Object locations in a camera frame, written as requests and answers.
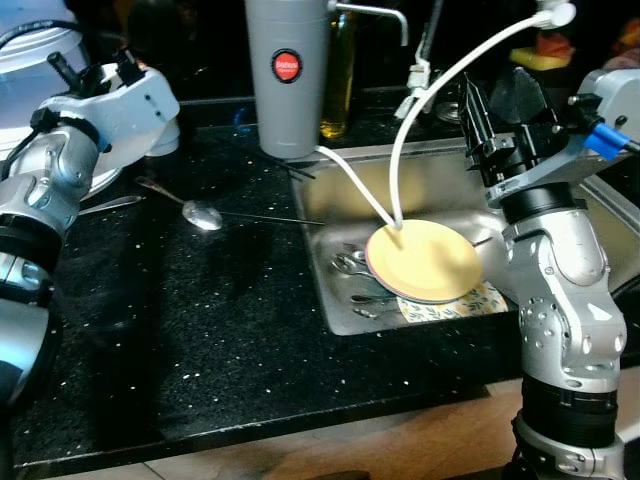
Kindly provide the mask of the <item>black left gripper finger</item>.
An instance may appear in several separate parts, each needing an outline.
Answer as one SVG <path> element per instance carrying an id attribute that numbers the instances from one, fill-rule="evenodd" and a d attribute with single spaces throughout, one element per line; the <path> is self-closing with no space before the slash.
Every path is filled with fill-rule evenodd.
<path id="1" fill-rule="evenodd" d="M 145 78 L 145 67 L 138 63 L 128 47 L 120 47 L 116 50 L 113 60 L 116 65 L 116 77 L 123 84 L 134 84 Z"/>
<path id="2" fill-rule="evenodd" d="M 59 74 L 59 77 L 67 83 L 69 91 L 81 91 L 83 83 L 81 79 L 81 73 L 73 68 L 73 65 L 69 63 L 67 58 L 61 52 L 54 51 L 47 55 L 47 63 L 54 68 L 55 72 Z"/>

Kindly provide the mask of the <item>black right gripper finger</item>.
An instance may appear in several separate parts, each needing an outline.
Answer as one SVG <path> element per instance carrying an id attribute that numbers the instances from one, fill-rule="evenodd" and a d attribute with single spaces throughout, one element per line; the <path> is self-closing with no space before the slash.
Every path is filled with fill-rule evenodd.
<path id="1" fill-rule="evenodd" d="M 547 96 L 525 68 L 511 68 L 495 79 L 490 92 L 490 119 L 500 128 L 549 122 Z"/>
<path id="2" fill-rule="evenodd" d="M 495 151 L 497 141 L 483 91 L 463 74 L 463 133 L 470 151 Z"/>

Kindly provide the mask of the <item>floral print plate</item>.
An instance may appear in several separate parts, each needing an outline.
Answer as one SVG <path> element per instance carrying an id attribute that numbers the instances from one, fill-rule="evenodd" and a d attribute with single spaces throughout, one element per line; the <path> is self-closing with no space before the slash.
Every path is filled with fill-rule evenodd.
<path id="1" fill-rule="evenodd" d="M 442 321 L 479 317 L 508 312 L 506 297 L 485 282 L 465 296 L 449 303 L 420 303 L 398 297 L 396 306 L 407 323 L 442 323 Z"/>

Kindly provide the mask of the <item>round chrome counter fitting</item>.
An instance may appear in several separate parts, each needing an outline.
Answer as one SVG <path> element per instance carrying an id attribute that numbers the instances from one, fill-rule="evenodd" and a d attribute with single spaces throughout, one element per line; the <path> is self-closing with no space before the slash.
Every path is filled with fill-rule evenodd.
<path id="1" fill-rule="evenodd" d="M 438 102 L 433 108 L 433 114 L 440 122 L 458 125 L 461 123 L 462 111 L 465 106 L 458 101 Z"/>

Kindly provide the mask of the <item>yellow sponge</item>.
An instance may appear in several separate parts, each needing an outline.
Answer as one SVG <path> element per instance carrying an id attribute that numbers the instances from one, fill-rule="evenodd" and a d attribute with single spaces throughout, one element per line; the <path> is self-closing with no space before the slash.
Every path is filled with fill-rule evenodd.
<path id="1" fill-rule="evenodd" d="M 532 70 L 554 70 L 566 68 L 571 63 L 570 58 L 556 58 L 545 56 L 536 52 L 518 51 L 517 63 Z"/>

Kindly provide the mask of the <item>white tie strip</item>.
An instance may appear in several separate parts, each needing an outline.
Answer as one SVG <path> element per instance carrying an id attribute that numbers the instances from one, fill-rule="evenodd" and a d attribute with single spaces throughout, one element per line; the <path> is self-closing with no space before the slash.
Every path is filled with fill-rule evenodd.
<path id="1" fill-rule="evenodd" d="M 422 93 L 426 91 L 431 81 L 430 61 L 416 60 L 410 68 L 410 76 L 406 81 L 408 95 L 404 97 L 396 110 L 396 118 L 406 119 L 410 109 L 421 99 Z"/>

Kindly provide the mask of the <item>chrome sink faucet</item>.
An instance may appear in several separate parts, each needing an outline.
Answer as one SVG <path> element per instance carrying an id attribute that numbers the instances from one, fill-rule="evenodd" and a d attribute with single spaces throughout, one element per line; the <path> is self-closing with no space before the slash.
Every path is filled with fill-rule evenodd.
<path id="1" fill-rule="evenodd" d="M 413 51 L 413 60 L 415 60 L 416 67 L 419 67 L 426 73 L 429 73 L 431 70 L 430 51 L 433 49 L 434 38 L 436 32 L 438 32 L 440 20 L 442 20 L 444 4 L 445 0 L 433 0 L 428 22 L 425 23 L 424 29 L 422 29 L 419 46 Z"/>

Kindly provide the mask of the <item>white faucet diverter valve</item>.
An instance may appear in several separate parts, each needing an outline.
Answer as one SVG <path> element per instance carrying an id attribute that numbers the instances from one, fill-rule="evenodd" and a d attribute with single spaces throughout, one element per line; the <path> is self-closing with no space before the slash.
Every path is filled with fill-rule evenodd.
<path id="1" fill-rule="evenodd" d="M 539 29 L 557 29 L 567 26 L 576 17 L 577 8 L 570 0 L 536 0 L 538 12 L 534 26 Z"/>

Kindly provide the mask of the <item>oil bottle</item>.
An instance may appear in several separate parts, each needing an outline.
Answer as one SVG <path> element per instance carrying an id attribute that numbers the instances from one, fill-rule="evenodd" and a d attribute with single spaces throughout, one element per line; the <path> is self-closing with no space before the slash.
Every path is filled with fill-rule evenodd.
<path id="1" fill-rule="evenodd" d="M 333 18 L 330 28 L 326 83 L 320 132 L 326 140 L 335 140 L 348 131 L 356 54 L 355 14 L 342 12 Z"/>

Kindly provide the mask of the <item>silver table knife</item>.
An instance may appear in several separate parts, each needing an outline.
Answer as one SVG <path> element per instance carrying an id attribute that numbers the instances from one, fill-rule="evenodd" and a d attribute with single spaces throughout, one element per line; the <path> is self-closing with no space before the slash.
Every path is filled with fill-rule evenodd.
<path id="1" fill-rule="evenodd" d="M 91 214 L 95 214 L 95 212 L 105 212 L 113 209 L 123 209 L 123 207 L 131 206 L 137 204 L 143 200 L 142 195 L 128 195 L 122 196 L 119 198 L 114 198 L 114 200 L 109 200 L 106 202 L 102 202 L 102 204 L 95 205 L 92 207 L 87 207 L 87 209 L 83 209 L 79 211 L 79 215 L 87 216 Z"/>

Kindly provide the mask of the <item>chrome filter tap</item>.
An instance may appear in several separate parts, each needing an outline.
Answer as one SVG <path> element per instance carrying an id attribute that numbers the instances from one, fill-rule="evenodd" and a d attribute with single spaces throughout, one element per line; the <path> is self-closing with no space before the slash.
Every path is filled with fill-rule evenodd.
<path id="1" fill-rule="evenodd" d="M 346 3 L 344 0 L 326 0 L 326 9 L 330 10 L 330 12 L 351 12 L 396 19 L 399 24 L 399 45 L 402 47 L 407 46 L 408 42 L 410 42 L 410 23 L 408 23 L 406 15 L 399 12 L 399 10 L 383 8 L 383 6 Z"/>

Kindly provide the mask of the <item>grey water filter canister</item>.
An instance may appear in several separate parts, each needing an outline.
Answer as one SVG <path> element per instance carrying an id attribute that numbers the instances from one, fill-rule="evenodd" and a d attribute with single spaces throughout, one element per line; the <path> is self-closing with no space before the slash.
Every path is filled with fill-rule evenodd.
<path id="1" fill-rule="evenodd" d="M 306 157 L 320 136 L 330 19 L 326 0 L 244 0 L 259 145 Z"/>

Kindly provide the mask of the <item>stainless steel sink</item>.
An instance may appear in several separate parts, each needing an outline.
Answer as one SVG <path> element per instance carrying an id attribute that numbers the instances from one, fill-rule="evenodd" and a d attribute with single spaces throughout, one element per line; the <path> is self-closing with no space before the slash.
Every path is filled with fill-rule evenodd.
<path id="1" fill-rule="evenodd" d="M 338 273 L 332 259 L 334 253 L 362 250 L 383 221 L 338 165 L 321 154 L 314 160 L 312 178 L 297 183 L 294 196 L 303 219 L 326 223 L 306 225 L 305 234 L 330 330 L 348 337 L 417 325 L 401 314 L 375 319 L 353 314 L 352 294 L 387 292 L 374 279 Z M 502 212 L 486 205 L 483 180 L 468 169 L 461 138 L 407 143 L 399 187 L 406 218 L 435 221 L 477 243 L 486 280 L 500 293 L 511 291 L 502 239 L 507 221 Z M 598 175 L 573 187 L 573 196 L 588 205 L 596 238 L 611 264 L 609 288 L 618 291 L 640 274 L 639 209 Z"/>

